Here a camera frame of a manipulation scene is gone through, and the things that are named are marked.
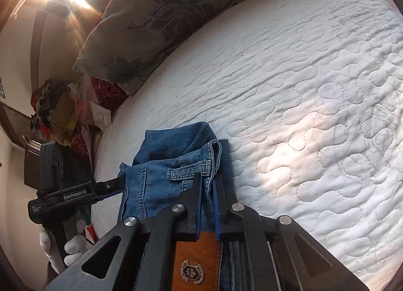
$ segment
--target quilted stitching pattern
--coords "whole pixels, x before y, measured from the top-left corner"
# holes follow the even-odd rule
[[[402,40],[386,0],[244,1],[123,104],[95,175],[116,176],[146,129],[207,121],[241,202],[292,216],[380,290],[403,257]]]

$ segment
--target white wall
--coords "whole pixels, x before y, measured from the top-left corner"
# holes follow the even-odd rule
[[[86,35],[67,21],[52,14],[47,14],[39,57],[39,85],[49,79],[63,82],[78,80],[81,73],[72,70],[80,53]]]
[[[0,244],[22,282],[40,291],[48,258],[39,246],[42,227],[30,221],[27,211],[36,190],[24,184],[24,150],[13,146],[1,127],[0,162]]]
[[[9,262],[13,264],[15,260],[11,248],[9,232],[7,230],[6,215],[6,193],[11,151],[11,142],[0,127],[0,162],[2,164],[0,167],[0,245],[9,259]]]
[[[0,101],[30,116],[31,108],[31,40],[37,10],[22,6],[17,18],[9,18],[0,33],[0,77],[7,99]]]
[[[12,148],[6,192],[7,230],[14,270],[26,286],[39,291],[46,280],[48,258],[39,246],[42,226],[28,216],[28,201],[36,198],[36,190],[24,184],[24,155],[23,149]]]

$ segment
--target white glove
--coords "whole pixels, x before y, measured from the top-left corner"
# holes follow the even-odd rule
[[[87,251],[87,244],[89,245],[85,237],[80,234],[85,230],[85,221],[83,219],[77,219],[75,223],[75,229],[76,235],[64,246],[64,250],[69,253],[69,255],[66,256],[66,258],[64,259],[64,263],[67,266],[70,266],[73,262],[80,258],[82,254]],[[58,274],[63,272],[65,268],[59,252],[52,251],[53,247],[51,237],[47,232],[44,231],[39,234],[39,244],[45,251],[45,254],[48,256],[49,261],[55,272]]]

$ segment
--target pillow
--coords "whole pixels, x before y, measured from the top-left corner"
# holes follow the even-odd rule
[[[135,93],[214,15],[243,0],[111,0],[73,67]]]

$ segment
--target metal screw head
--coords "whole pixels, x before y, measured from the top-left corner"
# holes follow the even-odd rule
[[[174,204],[172,206],[172,211],[173,212],[181,212],[182,210],[184,210],[184,206],[182,204]]]
[[[136,218],[135,217],[128,217],[124,220],[124,224],[126,226],[133,226],[134,224],[136,224]]]
[[[279,221],[280,221],[280,223],[283,224],[283,225],[288,225],[288,224],[291,224],[291,222],[292,222],[293,220],[291,219],[291,217],[288,217],[288,216],[281,216],[281,217],[279,218]]]
[[[245,209],[245,206],[243,204],[240,204],[239,202],[236,202],[235,204],[232,205],[232,209],[235,210],[236,212],[241,212]]]

